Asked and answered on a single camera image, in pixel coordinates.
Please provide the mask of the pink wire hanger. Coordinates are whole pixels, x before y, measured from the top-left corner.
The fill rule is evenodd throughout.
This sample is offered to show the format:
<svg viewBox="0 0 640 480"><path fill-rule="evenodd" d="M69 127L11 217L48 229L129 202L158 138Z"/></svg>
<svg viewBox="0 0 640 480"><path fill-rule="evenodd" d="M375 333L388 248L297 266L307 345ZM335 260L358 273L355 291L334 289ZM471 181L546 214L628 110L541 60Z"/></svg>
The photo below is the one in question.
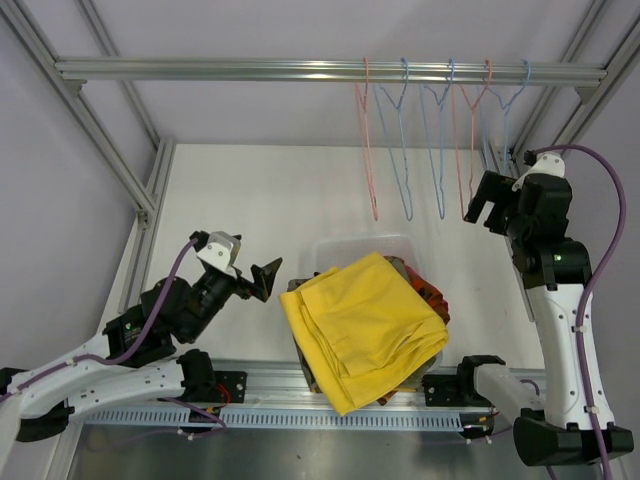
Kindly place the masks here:
<svg viewBox="0 0 640 480"><path fill-rule="evenodd" d="M354 84L355 100L358 112L359 132L361 140L361 150L364 165L367 190L371 206L372 217L375 222L379 220L379 207L376 196L373 161L371 153L370 127L369 127L369 87L370 87L370 70L369 62L366 57L363 58L363 66L365 71L365 80L363 84Z"/></svg>

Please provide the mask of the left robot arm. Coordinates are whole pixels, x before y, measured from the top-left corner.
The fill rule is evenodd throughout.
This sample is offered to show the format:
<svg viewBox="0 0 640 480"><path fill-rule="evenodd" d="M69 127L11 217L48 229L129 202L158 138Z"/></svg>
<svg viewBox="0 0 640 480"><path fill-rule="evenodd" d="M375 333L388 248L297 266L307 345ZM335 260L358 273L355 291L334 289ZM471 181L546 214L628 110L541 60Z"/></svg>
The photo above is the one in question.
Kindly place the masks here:
<svg viewBox="0 0 640 480"><path fill-rule="evenodd" d="M32 370L2 369L2 439L48 439L129 402L231 402L209 354L194 344L231 298L267 302L283 262L253 265L245 278L235 265L241 240L194 232L168 275L85 343Z"/></svg>

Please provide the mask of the blue hanger with orange trousers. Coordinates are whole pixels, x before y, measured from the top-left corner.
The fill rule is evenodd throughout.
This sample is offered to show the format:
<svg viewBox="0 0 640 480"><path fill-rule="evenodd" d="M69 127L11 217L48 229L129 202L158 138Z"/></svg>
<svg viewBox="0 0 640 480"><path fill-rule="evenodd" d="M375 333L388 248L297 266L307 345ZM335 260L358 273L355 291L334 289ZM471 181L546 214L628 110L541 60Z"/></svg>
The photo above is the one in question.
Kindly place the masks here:
<svg viewBox="0 0 640 480"><path fill-rule="evenodd" d="M455 61L450 58L448 60L448 73L445 76L445 87L441 93L438 93L429 84L422 84L419 87L419 100L421 107L421 117L424 129L424 138L427 147L429 166L431 170L431 176L434 187L434 194L436 200L436 207L438 217L440 220L446 218L446 194L444 189L444 173L445 173L445 161L444 161L444 143L443 143L443 123L444 123L444 107L447 100L447 96L456 72ZM430 121L429 114L427 112L426 93L429 92L433 99L435 106L437 107L437 142L434 143L430 135Z"/></svg>

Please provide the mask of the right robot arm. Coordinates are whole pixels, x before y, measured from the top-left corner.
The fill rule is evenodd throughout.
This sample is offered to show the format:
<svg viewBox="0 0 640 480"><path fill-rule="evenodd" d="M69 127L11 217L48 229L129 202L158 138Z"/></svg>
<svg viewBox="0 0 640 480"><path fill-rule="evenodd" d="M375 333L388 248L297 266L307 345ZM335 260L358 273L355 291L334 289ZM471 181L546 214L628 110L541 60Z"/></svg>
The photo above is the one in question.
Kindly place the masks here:
<svg viewBox="0 0 640 480"><path fill-rule="evenodd" d="M494 407L512 426L527 466L604 462L634 449L633 434L617 425L597 382L595 345L587 313L593 280L586 247L566 235L572 200L558 174L532 173L522 180L483 175L464 217L509 239L539 336L546 377L539 397L496 355L464 357L453 375L422 378L429 407Z"/></svg>

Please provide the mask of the blue hanger with camo trousers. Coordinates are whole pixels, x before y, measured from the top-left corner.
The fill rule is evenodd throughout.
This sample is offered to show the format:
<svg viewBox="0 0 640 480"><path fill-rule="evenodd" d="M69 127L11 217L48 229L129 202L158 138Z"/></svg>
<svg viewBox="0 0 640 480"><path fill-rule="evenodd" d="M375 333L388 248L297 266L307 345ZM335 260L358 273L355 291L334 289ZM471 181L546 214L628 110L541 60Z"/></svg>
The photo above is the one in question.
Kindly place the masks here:
<svg viewBox="0 0 640 480"><path fill-rule="evenodd" d="M388 88L382 84L376 84L373 89L376 111L380 121L385 146L388 151L389 161L394 174L404 217L408 222L414 219L414 202L413 194L410 186L410 171L407 155L407 144L405 138L405 128L403 121L403 106L405 96L409 87L409 62L405 57L400 59L402 68L402 90L397 99L395 99ZM383 113L382 98L385 98L389 105L393 108L396 117L397 133L399 140L392 140L391 131L387 125L385 114Z"/></svg>

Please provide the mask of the orange brown camouflage trousers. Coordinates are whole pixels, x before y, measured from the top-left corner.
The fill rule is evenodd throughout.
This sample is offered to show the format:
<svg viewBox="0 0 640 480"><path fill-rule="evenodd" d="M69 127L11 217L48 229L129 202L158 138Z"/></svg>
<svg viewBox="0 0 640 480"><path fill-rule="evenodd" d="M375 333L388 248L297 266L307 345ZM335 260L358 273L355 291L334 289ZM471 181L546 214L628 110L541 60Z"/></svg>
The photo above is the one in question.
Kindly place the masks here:
<svg viewBox="0 0 640 480"><path fill-rule="evenodd" d="M435 286L424 280L403 259L395 256L386 256L385 259L412 286L428 306L438 314L443 322L448 324L451 317L449 314L449 305L444 299L443 294ZM385 406L396 393L418 391L422 385L422 377L429 370L433 370L441 360L442 353L438 352L407 377L398 387L379 398L377 403Z"/></svg>

